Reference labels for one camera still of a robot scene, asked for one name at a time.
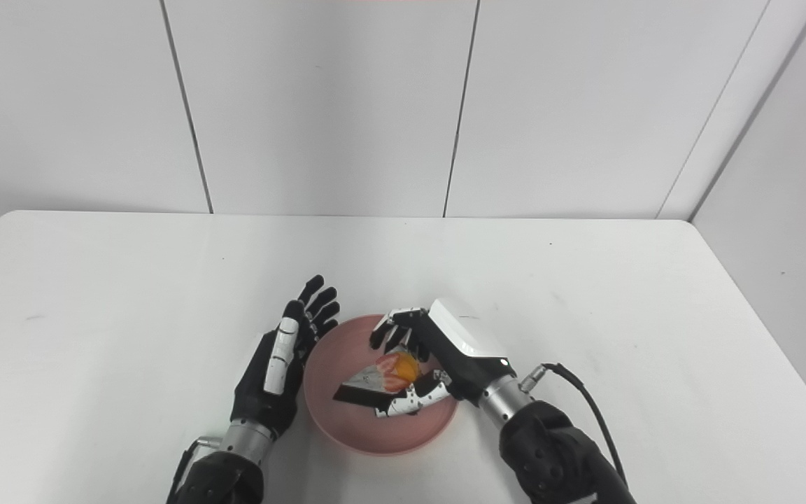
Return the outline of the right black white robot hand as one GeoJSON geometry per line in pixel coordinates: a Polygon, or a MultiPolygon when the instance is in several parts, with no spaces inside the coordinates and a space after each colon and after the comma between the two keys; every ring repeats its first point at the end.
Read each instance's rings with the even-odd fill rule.
{"type": "Polygon", "coordinates": [[[371,349],[385,354],[408,351],[420,363],[434,357],[441,374],[430,374],[419,385],[407,386],[403,398],[376,408],[378,416],[413,415],[445,398],[479,406],[495,385],[515,379],[508,358],[493,346],[482,347],[489,332],[477,316],[458,301],[437,299],[429,307],[395,309],[383,316],[369,336],[371,349]]]}

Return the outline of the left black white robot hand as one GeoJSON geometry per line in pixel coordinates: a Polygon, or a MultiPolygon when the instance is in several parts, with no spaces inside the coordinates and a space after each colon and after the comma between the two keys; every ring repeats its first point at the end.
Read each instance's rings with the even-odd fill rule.
{"type": "Polygon", "coordinates": [[[260,338],[234,389],[231,421],[253,422],[273,438],[284,434],[297,415],[297,395],[311,351],[336,328],[338,291],[322,275],[310,278],[297,299],[288,301],[278,325],[260,338]]]}

